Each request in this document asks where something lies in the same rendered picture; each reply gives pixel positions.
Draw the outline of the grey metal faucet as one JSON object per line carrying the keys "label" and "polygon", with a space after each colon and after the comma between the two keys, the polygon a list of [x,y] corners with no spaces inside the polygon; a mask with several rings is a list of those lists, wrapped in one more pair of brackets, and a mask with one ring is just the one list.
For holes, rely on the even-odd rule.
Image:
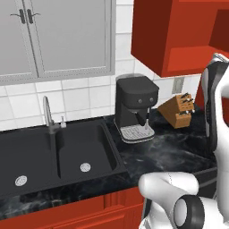
{"label": "grey metal faucet", "polygon": [[43,97],[43,110],[44,110],[46,126],[48,127],[49,133],[53,134],[57,132],[57,130],[60,128],[60,124],[55,123],[54,120],[52,119],[51,110],[50,110],[47,96]]}

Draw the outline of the black double sink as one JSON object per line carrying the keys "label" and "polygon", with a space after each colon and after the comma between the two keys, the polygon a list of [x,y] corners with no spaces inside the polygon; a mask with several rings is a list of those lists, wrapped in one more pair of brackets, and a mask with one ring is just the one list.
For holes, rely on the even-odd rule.
{"label": "black double sink", "polygon": [[0,132],[0,199],[125,171],[102,118]]}

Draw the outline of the red base cabinet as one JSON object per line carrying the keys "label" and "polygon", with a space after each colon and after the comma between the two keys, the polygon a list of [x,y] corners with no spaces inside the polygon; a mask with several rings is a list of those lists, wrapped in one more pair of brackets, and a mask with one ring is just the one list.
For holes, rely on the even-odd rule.
{"label": "red base cabinet", "polygon": [[138,229],[142,209],[134,187],[0,220],[0,229]]}

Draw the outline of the black coffee machine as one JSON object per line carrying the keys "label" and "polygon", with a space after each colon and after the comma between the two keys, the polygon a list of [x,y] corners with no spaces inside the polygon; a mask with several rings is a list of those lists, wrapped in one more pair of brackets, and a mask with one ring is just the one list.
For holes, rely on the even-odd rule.
{"label": "black coffee machine", "polygon": [[128,144],[152,140],[150,109],[157,104],[159,87],[139,73],[116,78],[114,124],[123,142]]}

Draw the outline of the wooden knife block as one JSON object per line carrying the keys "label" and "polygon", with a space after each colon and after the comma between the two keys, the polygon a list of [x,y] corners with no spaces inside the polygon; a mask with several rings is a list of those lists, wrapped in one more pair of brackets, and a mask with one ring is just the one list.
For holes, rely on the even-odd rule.
{"label": "wooden knife block", "polygon": [[157,108],[157,111],[175,128],[188,127],[195,113],[191,94],[176,95]]}

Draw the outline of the grey framed window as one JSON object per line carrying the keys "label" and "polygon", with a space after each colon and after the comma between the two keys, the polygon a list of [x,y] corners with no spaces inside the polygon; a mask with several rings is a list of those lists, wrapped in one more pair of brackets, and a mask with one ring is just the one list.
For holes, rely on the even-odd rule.
{"label": "grey framed window", "polygon": [[116,0],[0,0],[0,86],[113,74],[115,15]]}

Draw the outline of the grey wall socket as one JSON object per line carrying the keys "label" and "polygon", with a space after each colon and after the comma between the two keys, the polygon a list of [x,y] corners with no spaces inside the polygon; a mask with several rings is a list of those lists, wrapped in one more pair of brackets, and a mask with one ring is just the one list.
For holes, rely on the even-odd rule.
{"label": "grey wall socket", "polygon": [[182,86],[183,86],[184,78],[179,77],[174,79],[174,85],[173,85],[173,94],[178,94],[182,92]]}

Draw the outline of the red wall cabinet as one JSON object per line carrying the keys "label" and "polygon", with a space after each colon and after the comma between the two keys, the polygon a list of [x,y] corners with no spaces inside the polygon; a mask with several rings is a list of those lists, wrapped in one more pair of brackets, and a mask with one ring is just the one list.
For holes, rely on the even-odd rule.
{"label": "red wall cabinet", "polygon": [[229,58],[229,0],[134,0],[131,54],[160,77]]}

